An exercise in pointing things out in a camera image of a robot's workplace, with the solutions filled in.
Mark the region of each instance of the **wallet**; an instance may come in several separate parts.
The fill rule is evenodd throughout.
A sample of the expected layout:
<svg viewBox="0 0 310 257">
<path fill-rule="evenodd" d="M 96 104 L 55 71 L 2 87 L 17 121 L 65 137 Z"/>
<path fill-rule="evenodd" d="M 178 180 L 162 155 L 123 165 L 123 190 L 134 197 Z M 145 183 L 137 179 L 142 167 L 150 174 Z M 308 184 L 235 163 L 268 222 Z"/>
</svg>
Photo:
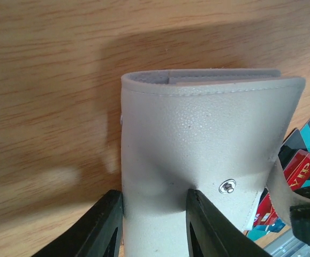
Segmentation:
<svg viewBox="0 0 310 257">
<path fill-rule="evenodd" d="M 304 78 L 274 69 L 123 75 L 125 257 L 188 256 L 190 188 L 244 231 L 267 185 L 277 214 L 290 224 L 290 206 L 310 199 L 289 189 L 277 154 L 304 87 Z"/>
</svg>

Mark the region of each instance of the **wood grain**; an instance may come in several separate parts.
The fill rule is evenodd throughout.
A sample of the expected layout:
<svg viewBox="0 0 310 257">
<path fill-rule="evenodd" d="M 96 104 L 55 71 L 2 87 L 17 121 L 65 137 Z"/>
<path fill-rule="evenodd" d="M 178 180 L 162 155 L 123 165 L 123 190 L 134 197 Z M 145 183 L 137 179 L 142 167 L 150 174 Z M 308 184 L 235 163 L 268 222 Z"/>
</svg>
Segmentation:
<svg viewBox="0 0 310 257">
<path fill-rule="evenodd" d="M 120 76 L 275 67 L 307 78 L 310 0 L 1 0 L 0 257 L 30 256 L 120 189 Z"/>
</svg>

